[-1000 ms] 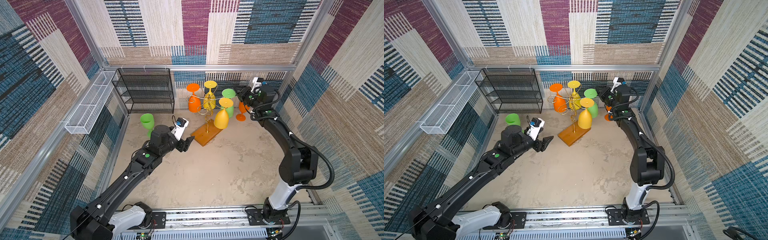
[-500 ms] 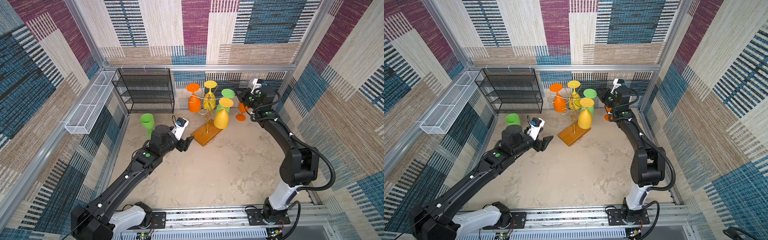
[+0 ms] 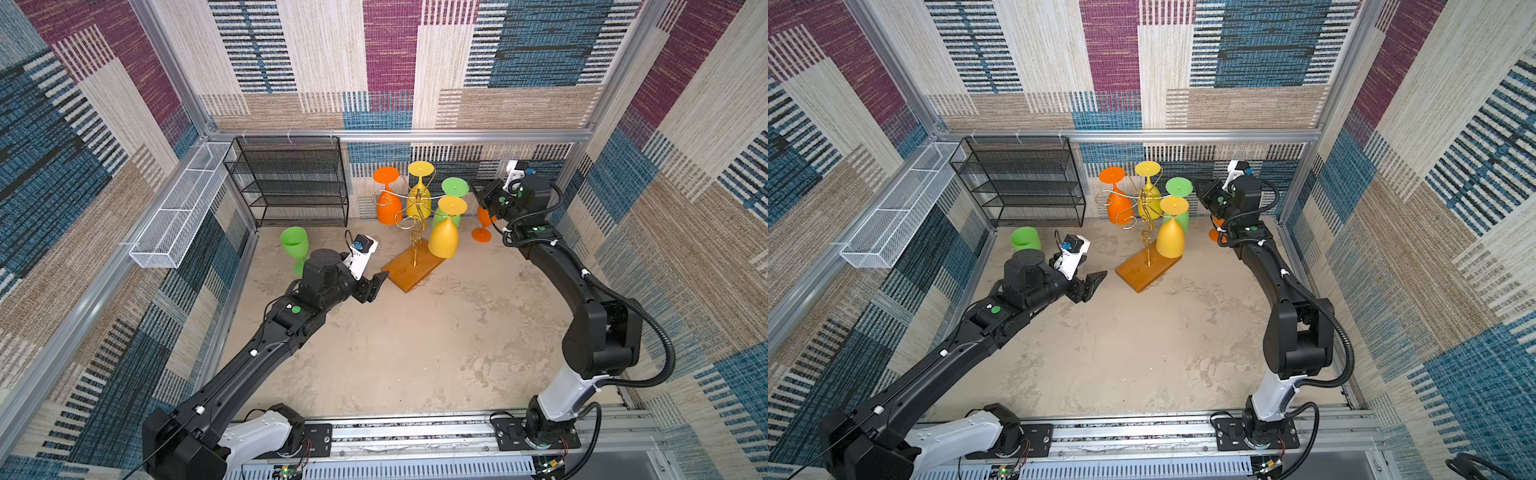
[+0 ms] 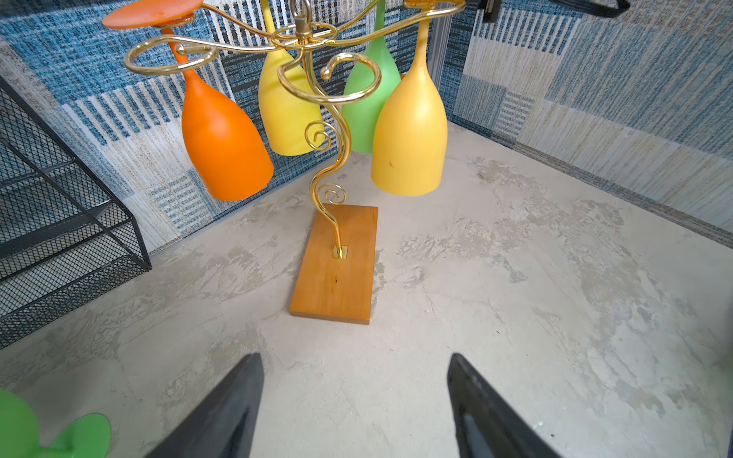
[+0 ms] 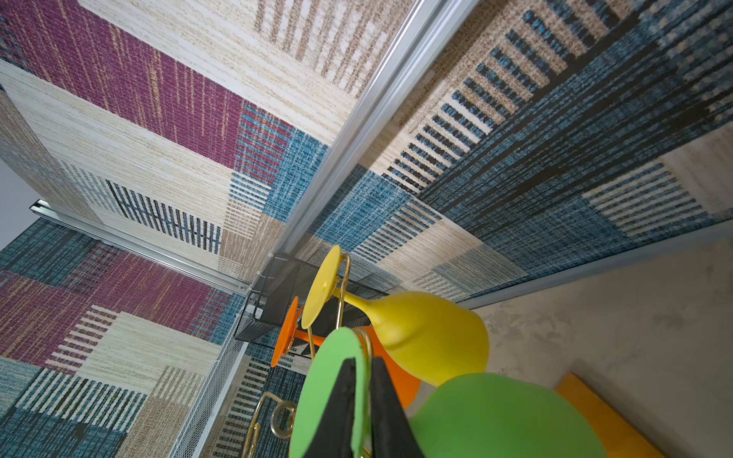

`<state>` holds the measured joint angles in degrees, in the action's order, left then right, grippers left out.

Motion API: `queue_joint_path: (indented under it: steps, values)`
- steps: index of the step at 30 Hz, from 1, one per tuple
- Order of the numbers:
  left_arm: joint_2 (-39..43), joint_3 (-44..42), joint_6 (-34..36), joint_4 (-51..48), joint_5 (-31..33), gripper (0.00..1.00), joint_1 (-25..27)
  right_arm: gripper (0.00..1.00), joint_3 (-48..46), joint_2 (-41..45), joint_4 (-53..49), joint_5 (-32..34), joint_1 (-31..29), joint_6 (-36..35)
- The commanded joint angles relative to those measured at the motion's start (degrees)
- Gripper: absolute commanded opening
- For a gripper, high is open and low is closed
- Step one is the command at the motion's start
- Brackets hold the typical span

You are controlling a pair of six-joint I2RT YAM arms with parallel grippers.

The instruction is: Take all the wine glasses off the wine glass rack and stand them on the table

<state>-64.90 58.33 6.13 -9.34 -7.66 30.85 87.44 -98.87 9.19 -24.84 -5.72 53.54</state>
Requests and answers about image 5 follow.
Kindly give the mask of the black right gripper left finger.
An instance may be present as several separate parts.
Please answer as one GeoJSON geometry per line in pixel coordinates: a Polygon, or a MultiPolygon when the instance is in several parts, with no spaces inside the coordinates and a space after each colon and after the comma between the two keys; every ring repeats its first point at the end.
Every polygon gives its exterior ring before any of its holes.
{"type": "Polygon", "coordinates": [[[326,409],[304,458],[351,458],[355,416],[356,363],[343,361],[326,409]]]}

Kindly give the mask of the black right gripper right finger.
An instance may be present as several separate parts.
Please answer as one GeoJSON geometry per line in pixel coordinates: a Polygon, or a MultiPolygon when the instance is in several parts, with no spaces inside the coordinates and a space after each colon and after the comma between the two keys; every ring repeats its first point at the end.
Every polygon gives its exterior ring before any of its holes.
{"type": "Polygon", "coordinates": [[[371,360],[371,443],[374,457],[423,457],[408,424],[385,361],[371,360]]]}

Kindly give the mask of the green wine glass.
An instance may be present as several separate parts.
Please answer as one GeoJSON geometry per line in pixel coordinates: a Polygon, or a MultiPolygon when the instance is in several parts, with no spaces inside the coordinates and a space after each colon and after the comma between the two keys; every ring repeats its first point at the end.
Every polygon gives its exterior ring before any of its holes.
{"type": "MultiPolygon", "coordinates": [[[[344,360],[356,363],[352,457],[371,443],[370,374],[375,358],[364,330],[341,327],[320,346],[297,404],[289,454],[304,457],[344,360]]],[[[586,419],[551,389],[492,373],[437,387],[408,417],[423,457],[604,457],[586,419]]]]}

